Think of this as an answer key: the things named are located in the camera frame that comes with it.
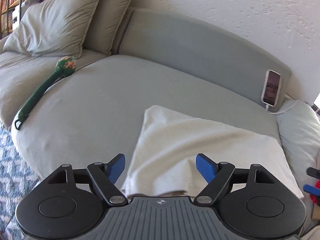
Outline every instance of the green toy handle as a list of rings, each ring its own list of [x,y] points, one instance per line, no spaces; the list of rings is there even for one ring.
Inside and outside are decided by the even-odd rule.
[[[14,126],[17,130],[20,130],[23,122],[28,118],[31,110],[35,107],[35,105],[39,102],[40,98],[46,92],[46,90],[58,79],[62,76],[63,70],[58,69],[52,74],[46,81],[44,81],[38,89],[32,94],[31,97],[25,102],[23,107],[20,109],[18,114],[18,119],[14,122]]]

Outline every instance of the wall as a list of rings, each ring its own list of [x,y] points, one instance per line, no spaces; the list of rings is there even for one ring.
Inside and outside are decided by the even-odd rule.
[[[236,33],[293,70],[290,95],[312,103],[320,92],[320,0],[133,0],[132,5],[179,12]]]

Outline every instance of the patterned carpet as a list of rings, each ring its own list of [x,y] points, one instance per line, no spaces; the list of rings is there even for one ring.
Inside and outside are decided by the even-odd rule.
[[[15,209],[19,201],[35,187],[37,182],[38,178],[16,151],[10,132],[0,127],[1,236],[8,240],[23,238],[15,219]]]

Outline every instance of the green toy mallet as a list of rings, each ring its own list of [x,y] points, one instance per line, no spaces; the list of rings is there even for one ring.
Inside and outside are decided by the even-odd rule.
[[[54,73],[46,81],[44,81],[37,90],[32,94],[31,97],[24,103],[18,113],[18,119],[14,122],[14,126],[17,130],[20,130],[23,122],[28,118],[31,110],[39,102],[44,92],[53,85],[58,78],[64,78],[73,74],[76,70],[76,63],[72,57],[63,57],[59,59],[56,64]]]

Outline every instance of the phone screen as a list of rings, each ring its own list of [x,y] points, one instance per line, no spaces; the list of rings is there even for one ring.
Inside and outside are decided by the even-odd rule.
[[[280,83],[280,75],[273,71],[269,71],[269,76],[266,84],[266,90],[263,95],[263,102],[274,106],[278,95]]]

